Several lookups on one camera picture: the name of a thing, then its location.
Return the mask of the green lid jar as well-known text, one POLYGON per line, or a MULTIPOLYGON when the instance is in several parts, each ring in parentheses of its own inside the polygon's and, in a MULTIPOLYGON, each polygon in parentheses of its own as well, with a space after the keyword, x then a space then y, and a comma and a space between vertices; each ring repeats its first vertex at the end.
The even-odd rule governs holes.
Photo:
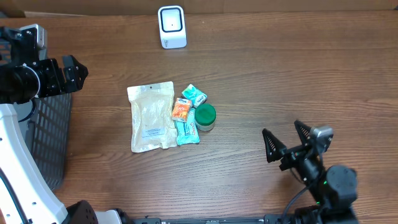
POLYGON ((216 122, 216 110, 211 104, 202 104, 195 110, 195 123, 199 130, 210 131, 216 122))

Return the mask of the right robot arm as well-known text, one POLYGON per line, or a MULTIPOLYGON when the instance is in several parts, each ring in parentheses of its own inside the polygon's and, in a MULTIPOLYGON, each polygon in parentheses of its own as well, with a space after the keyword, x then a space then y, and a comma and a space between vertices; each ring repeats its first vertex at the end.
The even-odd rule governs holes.
POLYGON ((357 223, 352 208, 358 198, 354 169, 343 165, 325 168, 323 154, 333 139, 330 126, 307 126, 294 122, 301 144, 288 148, 269 130, 263 129, 267 162, 280 162, 305 186, 280 215, 265 215, 265 223, 357 223))

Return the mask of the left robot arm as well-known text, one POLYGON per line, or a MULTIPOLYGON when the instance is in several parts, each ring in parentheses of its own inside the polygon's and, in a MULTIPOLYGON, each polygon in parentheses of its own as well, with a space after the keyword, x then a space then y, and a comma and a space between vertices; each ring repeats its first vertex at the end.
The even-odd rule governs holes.
POLYGON ((79 91, 87 68, 72 56, 61 69, 47 58, 47 32, 37 24, 1 27, 11 61, 1 66, 1 211, 6 223, 130 223, 120 210, 96 212, 85 201, 69 207, 45 183, 22 137, 13 105, 79 91))

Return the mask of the orange Kleenex tissue pack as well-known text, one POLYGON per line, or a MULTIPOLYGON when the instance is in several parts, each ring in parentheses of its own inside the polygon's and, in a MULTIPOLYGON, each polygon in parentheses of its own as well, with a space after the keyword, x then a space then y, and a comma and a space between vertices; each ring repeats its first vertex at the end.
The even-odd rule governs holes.
POLYGON ((192 107, 192 101, 185 98, 177 98, 172 110, 172 120, 186 122, 188 113, 192 107))

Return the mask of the beige foil pouch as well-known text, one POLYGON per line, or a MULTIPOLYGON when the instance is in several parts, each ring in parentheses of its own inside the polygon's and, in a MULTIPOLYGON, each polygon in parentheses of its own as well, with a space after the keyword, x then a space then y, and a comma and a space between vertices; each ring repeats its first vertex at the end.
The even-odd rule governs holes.
POLYGON ((131 104, 131 151, 147 152, 177 145, 177 129, 171 119, 174 83, 162 82, 127 88, 131 104))

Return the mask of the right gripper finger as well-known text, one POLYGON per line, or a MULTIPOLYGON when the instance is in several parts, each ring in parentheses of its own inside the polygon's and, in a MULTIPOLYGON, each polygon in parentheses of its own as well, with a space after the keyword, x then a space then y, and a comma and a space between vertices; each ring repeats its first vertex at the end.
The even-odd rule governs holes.
POLYGON ((298 136, 300 138, 302 145, 304 145, 304 146, 311 145, 311 142, 310 142, 311 127, 307 126, 300 120, 295 120, 294 125, 295 125, 296 131, 298 133, 298 136))
POLYGON ((266 146, 267 162, 281 160, 287 147, 267 129, 262 130, 262 135, 266 146))

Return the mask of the teal white tissue pack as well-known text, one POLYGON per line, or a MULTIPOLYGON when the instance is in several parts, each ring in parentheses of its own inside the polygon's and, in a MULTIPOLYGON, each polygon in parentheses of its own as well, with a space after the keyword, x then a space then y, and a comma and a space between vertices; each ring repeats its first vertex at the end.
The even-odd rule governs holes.
POLYGON ((192 101, 194 108, 197 108, 207 100, 207 95, 196 88, 194 85, 189 84, 186 89, 182 91, 182 96, 192 101))

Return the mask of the teal wet wipes pack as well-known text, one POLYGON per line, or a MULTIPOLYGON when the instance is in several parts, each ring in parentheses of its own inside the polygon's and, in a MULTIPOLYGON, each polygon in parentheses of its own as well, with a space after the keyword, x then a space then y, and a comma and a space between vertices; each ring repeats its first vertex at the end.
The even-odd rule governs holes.
POLYGON ((183 144, 198 144, 200 137, 198 135, 197 126, 195 123, 195 108, 190 109, 187 116, 187 121, 175 121, 177 128, 177 145, 183 144))

